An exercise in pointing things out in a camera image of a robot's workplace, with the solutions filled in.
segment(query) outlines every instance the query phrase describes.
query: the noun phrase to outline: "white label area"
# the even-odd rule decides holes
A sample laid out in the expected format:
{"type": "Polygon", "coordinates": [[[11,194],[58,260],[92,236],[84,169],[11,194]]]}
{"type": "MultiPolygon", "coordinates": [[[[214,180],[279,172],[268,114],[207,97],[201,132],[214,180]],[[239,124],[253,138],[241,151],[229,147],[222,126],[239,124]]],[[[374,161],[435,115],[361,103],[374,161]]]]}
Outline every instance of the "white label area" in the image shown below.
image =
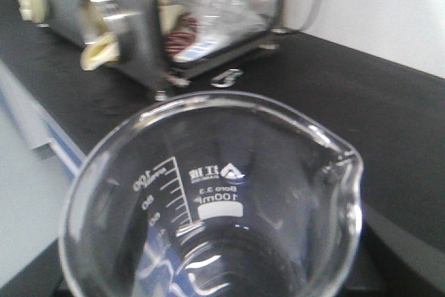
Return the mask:
{"type": "Polygon", "coordinates": [[[197,213],[201,220],[222,216],[243,217],[243,205],[235,201],[210,202],[201,204],[197,213]]]}

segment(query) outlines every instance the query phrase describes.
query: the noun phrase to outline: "black countertop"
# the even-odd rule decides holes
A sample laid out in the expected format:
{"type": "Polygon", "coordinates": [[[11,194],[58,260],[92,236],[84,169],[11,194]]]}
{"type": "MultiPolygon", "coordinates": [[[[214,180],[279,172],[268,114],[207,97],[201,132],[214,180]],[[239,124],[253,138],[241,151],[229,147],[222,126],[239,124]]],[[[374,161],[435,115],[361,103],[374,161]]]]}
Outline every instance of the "black countertop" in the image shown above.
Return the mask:
{"type": "MultiPolygon", "coordinates": [[[[366,206],[445,253],[445,80],[304,33],[278,40],[274,54],[243,60],[231,89],[280,100],[353,144],[366,206]]],[[[0,0],[0,58],[88,153],[154,101],[113,69],[82,71],[80,53],[22,22],[15,0],[0,0]]],[[[216,73],[177,92],[210,90],[216,73]]]]}

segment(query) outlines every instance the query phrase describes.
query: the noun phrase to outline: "blue trim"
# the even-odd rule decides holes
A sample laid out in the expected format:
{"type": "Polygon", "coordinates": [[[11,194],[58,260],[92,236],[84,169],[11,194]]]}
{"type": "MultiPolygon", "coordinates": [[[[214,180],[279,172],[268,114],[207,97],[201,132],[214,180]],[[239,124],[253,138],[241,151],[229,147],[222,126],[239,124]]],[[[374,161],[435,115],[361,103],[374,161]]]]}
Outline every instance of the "blue trim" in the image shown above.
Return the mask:
{"type": "Polygon", "coordinates": [[[14,117],[12,109],[9,107],[8,100],[6,99],[6,96],[3,94],[2,90],[0,89],[0,107],[8,114],[9,118],[13,121],[16,128],[19,129],[17,121],[14,117]]]}
{"type": "Polygon", "coordinates": [[[60,145],[60,147],[65,151],[65,153],[68,155],[68,157],[72,160],[72,162],[77,166],[81,167],[82,165],[82,158],[76,155],[74,150],[62,139],[62,137],[57,133],[57,131],[48,123],[49,132],[51,133],[52,138],[60,145]]]}

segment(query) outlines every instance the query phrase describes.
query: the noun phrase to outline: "transparent glass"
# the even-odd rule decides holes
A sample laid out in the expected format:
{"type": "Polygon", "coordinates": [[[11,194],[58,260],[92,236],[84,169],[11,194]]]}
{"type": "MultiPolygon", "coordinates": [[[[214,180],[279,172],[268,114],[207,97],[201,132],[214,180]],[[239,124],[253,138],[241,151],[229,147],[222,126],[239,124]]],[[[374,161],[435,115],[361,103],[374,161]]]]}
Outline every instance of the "transparent glass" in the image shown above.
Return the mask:
{"type": "Polygon", "coordinates": [[[88,156],[60,257],[76,297],[336,294],[362,215],[355,149],[271,99],[184,95],[88,156]]]}

